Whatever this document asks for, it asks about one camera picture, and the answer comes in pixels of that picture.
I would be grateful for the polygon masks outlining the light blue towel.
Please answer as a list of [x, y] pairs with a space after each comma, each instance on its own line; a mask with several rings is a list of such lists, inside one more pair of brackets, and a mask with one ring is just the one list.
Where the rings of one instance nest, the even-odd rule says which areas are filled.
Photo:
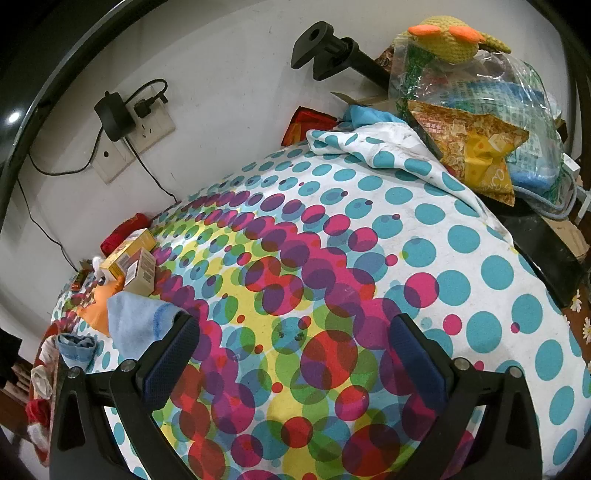
[[169, 302], [118, 292], [107, 300], [109, 336], [124, 359], [138, 360], [166, 335], [180, 312]]

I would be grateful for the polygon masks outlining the orange rubber toy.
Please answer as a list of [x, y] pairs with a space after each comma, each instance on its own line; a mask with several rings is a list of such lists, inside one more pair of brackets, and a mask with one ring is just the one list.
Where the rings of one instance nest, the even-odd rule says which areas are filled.
[[93, 303], [76, 310], [77, 315], [90, 327], [105, 336], [109, 336], [108, 300], [123, 289], [124, 278], [105, 282], [93, 290]]

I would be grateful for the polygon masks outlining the yellow medicine box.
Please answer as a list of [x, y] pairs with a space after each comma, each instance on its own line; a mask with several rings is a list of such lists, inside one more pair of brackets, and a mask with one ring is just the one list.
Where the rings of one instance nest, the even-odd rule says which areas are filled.
[[155, 246], [148, 228], [135, 230], [100, 264], [100, 270], [108, 281], [115, 281], [125, 275], [133, 255], [141, 249], [150, 252]]

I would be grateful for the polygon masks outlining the red round tray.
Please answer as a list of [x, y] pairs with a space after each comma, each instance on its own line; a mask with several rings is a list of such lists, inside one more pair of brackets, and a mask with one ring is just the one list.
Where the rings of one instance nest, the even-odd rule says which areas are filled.
[[29, 399], [25, 406], [27, 434], [38, 460], [49, 466], [50, 434], [57, 396], [59, 354], [55, 345], [59, 325], [52, 322], [47, 328], [31, 369]]

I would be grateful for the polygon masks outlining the small brown white box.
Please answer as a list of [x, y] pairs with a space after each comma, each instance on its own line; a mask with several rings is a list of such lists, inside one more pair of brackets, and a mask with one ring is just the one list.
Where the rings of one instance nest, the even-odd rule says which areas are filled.
[[123, 290], [144, 297], [150, 296], [154, 290], [155, 268], [153, 255], [141, 248], [130, 259]]

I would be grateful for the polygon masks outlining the red sock on bed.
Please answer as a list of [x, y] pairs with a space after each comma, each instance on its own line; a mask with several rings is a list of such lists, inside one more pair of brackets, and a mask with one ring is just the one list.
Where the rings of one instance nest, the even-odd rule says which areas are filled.
[[104, 257], [108, 257], [132, 232], [148, 228], [151, 220], [143, 213], [134, 216], [119, 224], [100, 244], [100, 250]]

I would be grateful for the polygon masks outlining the polka dot bed sheet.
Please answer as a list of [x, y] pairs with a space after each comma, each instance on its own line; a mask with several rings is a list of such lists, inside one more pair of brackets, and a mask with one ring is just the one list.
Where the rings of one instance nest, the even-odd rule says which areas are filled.
[[153, 415], [201, 479], [385, 479], [435, 414], [388, 342], [408, 314], [475, 368], [520, 368], [543, 473], [590, 428], [590, 376], [543, 282], [478, 197], [387, 125], [308, 134], [152, 226], [154, 296], [197, 351]]

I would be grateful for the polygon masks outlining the yellow snack bag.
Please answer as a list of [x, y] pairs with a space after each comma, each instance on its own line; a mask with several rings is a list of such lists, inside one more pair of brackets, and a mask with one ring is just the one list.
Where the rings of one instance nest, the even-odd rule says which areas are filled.
[[515, 205], [507, 157], [529, 139], [529, 132], [492, 114], [416, 100], [408, 109], [442, 153], [448, 172], [474, 192]]

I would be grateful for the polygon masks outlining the clear plastic bag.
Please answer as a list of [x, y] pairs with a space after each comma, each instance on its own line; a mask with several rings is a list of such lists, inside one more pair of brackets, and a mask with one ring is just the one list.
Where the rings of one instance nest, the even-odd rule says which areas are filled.
[[488, 51], [453, 64], [401, 36], [393, 43], [390, 98], [474, 192], [507, 206], [522, 198], [554, 219], [570, 212], [574, 176], [544, 85], [529, 64]]

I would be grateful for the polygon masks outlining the black power adapter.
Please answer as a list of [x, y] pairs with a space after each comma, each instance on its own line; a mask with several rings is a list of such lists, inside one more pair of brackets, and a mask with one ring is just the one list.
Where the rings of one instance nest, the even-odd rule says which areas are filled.
[[94, 111], [100, 119], [104, 132], [112, 142], [121, 140], [136, 126], [133, 117], [117, 92], [106, 91], [94, 106]]

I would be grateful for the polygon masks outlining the blue cloth at pillow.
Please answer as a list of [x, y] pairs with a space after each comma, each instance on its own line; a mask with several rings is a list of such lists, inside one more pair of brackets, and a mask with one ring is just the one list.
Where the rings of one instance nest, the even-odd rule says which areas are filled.
[[348, 123], [353, 129], [377, 123], [404, 123], [404, 120], [390, 112], [361, 105], [349, 105], [342, 116], [342, 121]]

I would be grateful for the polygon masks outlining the yellow crochet duck toy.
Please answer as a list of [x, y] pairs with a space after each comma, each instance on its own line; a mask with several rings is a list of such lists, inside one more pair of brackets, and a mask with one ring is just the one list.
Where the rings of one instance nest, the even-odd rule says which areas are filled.
[[461, 64], [471, 60], [480, 50], [510, 54], [511, 48], [503, 41], [481, 32], [452, 16], [432, 16], [408, 27], [404, 35], [420, 48], [439, 59]]

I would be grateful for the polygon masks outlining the white wall socket plate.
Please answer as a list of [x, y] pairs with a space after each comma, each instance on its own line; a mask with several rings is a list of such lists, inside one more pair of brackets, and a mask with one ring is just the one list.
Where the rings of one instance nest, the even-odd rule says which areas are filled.
[[[145, 118], [141, 119], [135, 113], [132, 113], [132, 117], [136, 121], [136, 127], [128, 135], [128, 140], [138, 154], [145, 152], [175, 131], [175, 125], [160, 100], [155, 102], [151, 107], [151, 113]], [[92, 168], [105, 184], [109, 184], [134, 159], [132, 151], [126, 146], [123, 139], [111, 142], [103, 134], [92, 162]]]

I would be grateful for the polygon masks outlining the red packet by wall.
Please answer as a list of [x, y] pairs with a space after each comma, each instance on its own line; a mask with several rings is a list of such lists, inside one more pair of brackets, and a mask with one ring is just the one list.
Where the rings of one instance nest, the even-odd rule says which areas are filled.
[[310, 130], [332, 130], [337, 126], [339, 120], [334, 116], [319, 112], [317, 110], [300, 106], [294, 112], [287, 130], [281, 140], [284, 147], [304, 141], [305, 134]]

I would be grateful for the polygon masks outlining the black clamp mount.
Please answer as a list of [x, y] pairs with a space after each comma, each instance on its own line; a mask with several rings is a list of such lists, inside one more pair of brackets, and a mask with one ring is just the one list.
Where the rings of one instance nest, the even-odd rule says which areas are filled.
[[385, 91], [390, 86], [390, 73], [363, 53], [355, 40], [335, 36], [334, 27], [325, 21], [311, 25], [294, 43], [290, 67], [297, 70], [310, 62], [312, 77], [317, 81], [351, 68]]

